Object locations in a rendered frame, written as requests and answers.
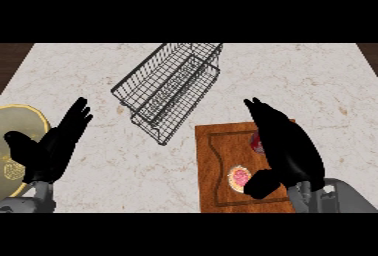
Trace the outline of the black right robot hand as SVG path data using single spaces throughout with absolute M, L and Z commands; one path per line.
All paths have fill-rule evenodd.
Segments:
M 326 167 L 312 139 L 289 116 L 258 98 L 246 99 L 271 168 L 259 170 L 244 186 L 244 193 L 265 199 L 280 188 L 311 182 L 311 191 L 326 186 Z

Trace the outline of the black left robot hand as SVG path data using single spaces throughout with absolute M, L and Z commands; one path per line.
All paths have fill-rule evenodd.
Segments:
M 75 102 L 57 127 L 36 142 L 24 133 L 10 131 L 4 138 L 11 148 L 11 158 L 26 167 L 23 182 L 32 184 L 44 181 L 54 184 L 63 177 L 76 144 L 94 119 L 88 99 Z

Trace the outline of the pink-ended can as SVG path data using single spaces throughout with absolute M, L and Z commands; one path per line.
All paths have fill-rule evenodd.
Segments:
M 238 165 L 231 168 L 228 174 L 228 183 L 235 192 L 244 192 L 244 187 L 252 177 L 252 172 L 244 166 Z

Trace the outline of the brown wooden cutting board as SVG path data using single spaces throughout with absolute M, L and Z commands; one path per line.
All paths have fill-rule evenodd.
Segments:
M 253 122 L 200 125 L 196 127 L 199 185 L 202 212 L 293 213 L 295 208 L 281 186 L 264 199 L 256 200 L 237 192 L 228 181 L 234 167 L 252 174 L 269 169 L 266 157 L 252 148 L 250 140 L 258 126 Z

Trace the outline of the dark red round object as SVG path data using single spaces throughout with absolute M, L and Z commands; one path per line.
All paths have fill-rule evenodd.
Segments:
M 253 133 L 250 145 L 252 145 L 252 149 L 255 150 L 255 152 L 258 154 L 264 154 L 265 153 L 259 132 Z

